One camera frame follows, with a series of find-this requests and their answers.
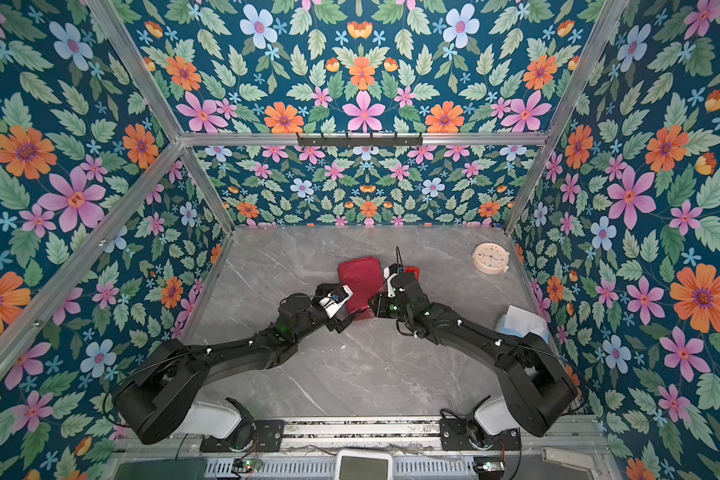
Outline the maroon wrapping paper sheet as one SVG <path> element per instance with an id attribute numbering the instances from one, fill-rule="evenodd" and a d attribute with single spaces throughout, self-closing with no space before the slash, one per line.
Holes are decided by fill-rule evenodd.
<path id="1" fill-rule="evenodd" d="M 340 282 L 352 291 L 352 296 L 346 303 L 347 311 L 356 314 L 359 320 L 373 318 L 375 314 L 369 302 L 382 289 L 384 283 L 379 259 L 363 257 L 349 260 L 339 264 L 337 272 Z"/>

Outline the red tape dispenser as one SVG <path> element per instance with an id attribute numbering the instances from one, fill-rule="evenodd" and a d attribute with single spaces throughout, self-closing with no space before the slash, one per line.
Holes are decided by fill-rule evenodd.
<path id="1" fill-rule="evenodd" d="M 410 273 L 410 274 L 412 274 L 416 280 L 419 280 L 419 279 L 420 279 L 421 270 L 420 270 L 419 267 L 415 267 L 415 266 L 404 266 L 404 267 L 403 267 L 403 272 L 404 272 L 404 273 Z"/>

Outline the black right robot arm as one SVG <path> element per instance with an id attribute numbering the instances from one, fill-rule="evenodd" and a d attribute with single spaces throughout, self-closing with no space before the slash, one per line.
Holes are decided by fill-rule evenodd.
<path id="1" fill-rule="evenodd" d="M 458 350 L 494 372 L 501 394 L 463 417 L 476 445 L 515 429 L 542 437 L 577 398 L 561 360 L 541 336 L 518 337 L 469 321 L 431 301 L 412 273 L 394 275 L 368 304 L 376 316 L 403 324 L 408 334 Z"/>

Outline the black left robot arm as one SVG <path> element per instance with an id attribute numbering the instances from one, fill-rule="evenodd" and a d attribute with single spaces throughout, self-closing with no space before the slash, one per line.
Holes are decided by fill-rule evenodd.
<path id="1" fill-rule="evenodd" d="M 226 439 L 240 429 L 247 411 L 234 399 L 225 405 L 201 402 L 199 391 L 227 377 L 281 366 L 317 330 L 342 332 L 353 320 L 347 310 L 352 297 L 347 285 L 321 284 L 312 296 L 282 300 L 276 321 L 247 338 L 208 345 L 166 341 L 116 388 L 114 410 L 145 445 L 173 434 Z"/>

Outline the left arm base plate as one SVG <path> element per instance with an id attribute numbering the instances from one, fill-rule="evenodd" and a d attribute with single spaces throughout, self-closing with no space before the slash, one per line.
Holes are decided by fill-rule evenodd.
<path id="1" fill-rule="evenodd" d="M 227 438 L 208 437 L 201 453 L 276 453 L 284 439 L 283 420 L 244 420 Z"/>

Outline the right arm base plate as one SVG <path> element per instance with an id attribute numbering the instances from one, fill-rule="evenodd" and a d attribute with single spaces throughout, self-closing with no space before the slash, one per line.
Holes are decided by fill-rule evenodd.
<path id="1" fill-rule="evenodd" d="M 483 431 L 476 421 L 449 414 L 441 416 L 438 424 L 441 448 L 444 451 L 516 452 L 521 450 L 521 435 L 518 429 L 489 434 Z"/>

